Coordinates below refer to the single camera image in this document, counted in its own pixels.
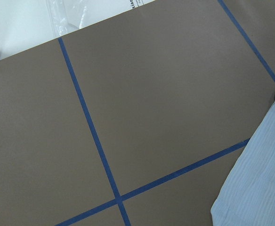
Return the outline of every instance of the blue painter's tape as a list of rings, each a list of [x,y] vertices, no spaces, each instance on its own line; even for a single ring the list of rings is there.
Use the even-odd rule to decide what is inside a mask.
[[[179,170],[177,170],[177,171],[175,171],[173,173],[170,173],[170,174],[168,174],[168,175],[166,175],[166,176],[164,176],[164,177],[162,177],[160,179],[157,179],[157,180],[155,180],[155,181],[153,181],[153,182],[151,182],[151,183],[149,183],[147,185],[139,187],[139,188],[137,188],[137,189],[135,189],[135,190],[133,190],[131,192],[128,192],[127,194],[121,196],[122,200],[124,201],[124,200],[130,199],[133,196],[136,196],[136,195],[141,194],[141,193],[143,193],[145,191],[148,191],[151,188],[154,188],[154,187],[156,187],[158,185],[161,185],[161,184],[163,184],[163,183],[165,183],[165,182],[167,182],[169,180],[177,178],[180,175],[183,175],[183,174],[185,174],[185,173],[187,173],[189,171],[192,171],[192,170],[194,170],[194,169],[196,169],[196,168],[198,168],[198,167],[200,167],[200,166],[202,166],[204,164],[207,164],[207,163],[209,163],[209,162],[211,162],[213,160],[216,160],[216,159],[218,159],[218,158],[220,158],[220,157],[222,157],[222,156],[224,156],[226,154],[229,154],[229,153],[231,153],[231,152],[233,152],[233,151],[235,151],[235,150],[237,150],[239,148],[242,148],[242,147],[244,147],[244,146],[247,145],[247,143],[248,143],[249,140],[250,139],[244,140],[244,141],[242,141],[242,142],[240,142],[240,143],[238,143],[238,144],[236,144],[234,146],[231,146],[231,147],[229,147],[227,149],[224,149],[224,150],[222,150],[220,152],[217,152],[217,153],[215,153],[215,154],[213,154],[213,155],[211,155],[209,157],[206,157],[206,158],[204,158],[204,159],[202,159],[200,161],[197,161],[197,162],[193,163],[192,165],[189,165],[189,166],[186,166],[184,168],[181,168],[181,169],[179,169]]]
[[[86,121],[87,121],[87,123],[89,125],[90,132],[92,134],[92,137],[94,138],[97,150],[99,152],[99,155],[100,155],[100,158],[101,158],[101,161],[102,161],[102,164],[103,164],[105,172],[107,174],[110,186],[111,186],[111,188],[113,190],[113,194],[115,196],[115,199],[118,201],[118,206],[119,206],[122,218],[124,220],[125,226],[130,226],[131,224],[130,224],[127,212],[126,212],[126,210],[124,208],[124,205],[123,205],[123,203],[122,203],[122,201],[120,199],[120,193],[119,193],[118,187],[117,187],[116,182],[115,182],[115,180],[113,178],[113,174],[112,174],[112,172],[110,170],[110,167],[109,167],[108,161],[106,159],[104,150],[102,148],[100,139],[99,139],[98,134],[96,132],[96,128],[95,128],[94,123],[93,123],[93,121],[91,119],[89,110],[87,108],[87,105],[86,105],[86,102],[84,100],[81,88],[80,88],[79,83],[78,83],[77,77],[76,77],[75,72],[73,70],[72,63],[71,63],[70,58],[69,58],[69,56],[67,54],[64,42],[63,42],[62,38],[58,38],[58,41],[59,41],[60,48],[61,48],[61,51],[63,53],[64,59],[65,59],[68,71],[69,71],[69,73],[71,75],[71,78],[72,78],[72,81],[73,81],[73,85],[75,86],[75,89],[76,89],[76,92],[77,92],[80,104],[82,106],[82,109],[83,109]]]
[[[233,24],[236,26],[236,28],[238,29],[238,31],[240,32],[240,34],[244,37],[244,39],[246,40],[247,44],[249,44],[249,46],[252,49],[252,51],[256,54],[256,56],[258,57],[259,61],[263,64],[263,66],[265,67],[265,69],[269,73],[270,77],[275,82],[275,73],[273,72],[273,70],[271,70],[271,68],[269,67],[269,65],[267,64],[267,62],[263,58],[263,56],[260,54],[259,50],[256,48],[256,46],[254,45],[254,43],[251,41],[251,39],[246,34],[246,32],[244,31],[244,29],[240,26],[240,24],[235,19],[234,15],[228,9],[228,7],[223,2],[223,0],[218,0],[218,2],[221,5],[221,7],[224,9],[224,11],[226,12],[226,14],[228,15],[228,17],[231,19],[231,21],[233,22]]]
[[[81,213],[81,214],[79,214],[79,215],[77,215],[77,216],[75,216],[73,218],[70,218],[70,219],[68,219],[68,220],[66,220],[64,222],[61,222],[60,224],[57,224],[56,226],[69,226],[69,225],[72,225],[72,224],[74,224],[74,223],[76,223],[76,222],[78,222],[80,220],[88,218],[91,215],[99,213],[99,212],[101,212],[101,211],[103,211],[103,210],[105,210],[105,209],[107,209],[109,207],[112,207],[112,206],[116,205],[116,204],[117,203],[116,203],[115,199],[111,200],[111,201],[106,202],[106,203],[104,203],[104,204],[102,204],[100,206],[97,206],[97,207],[95,207],[95,208],[93,208],[91,210],[88,210],[88,211],[86,211],[84,213]]]

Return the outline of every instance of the white surface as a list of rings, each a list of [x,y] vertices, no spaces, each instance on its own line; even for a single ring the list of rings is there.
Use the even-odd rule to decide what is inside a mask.
[[[214,226],[275,226],[275,103],[228,175]]]
[[[86,24],[153,0],[88,0]],[[54,39],[46,0],[0,0],[0,59]]]

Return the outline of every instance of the cloth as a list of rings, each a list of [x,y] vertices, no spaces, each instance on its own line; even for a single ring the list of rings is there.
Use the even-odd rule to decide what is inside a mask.
[[[275,226],[275,102],[228,175],[214,226]]]

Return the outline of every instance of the gray cardboard panel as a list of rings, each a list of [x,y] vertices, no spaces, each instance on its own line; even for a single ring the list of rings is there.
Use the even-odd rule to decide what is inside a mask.
[[[217,1],[158,0],[63,39],[122,194],[249,138],[274,100]]]
[[[0,61],[0,226],[55,225],[113,199],[57,40]]]

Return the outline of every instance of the light blue fabric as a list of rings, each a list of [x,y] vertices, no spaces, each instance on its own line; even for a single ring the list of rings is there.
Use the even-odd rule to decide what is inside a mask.
[[[275,226],[275,102],[221,188],[214,226]]]

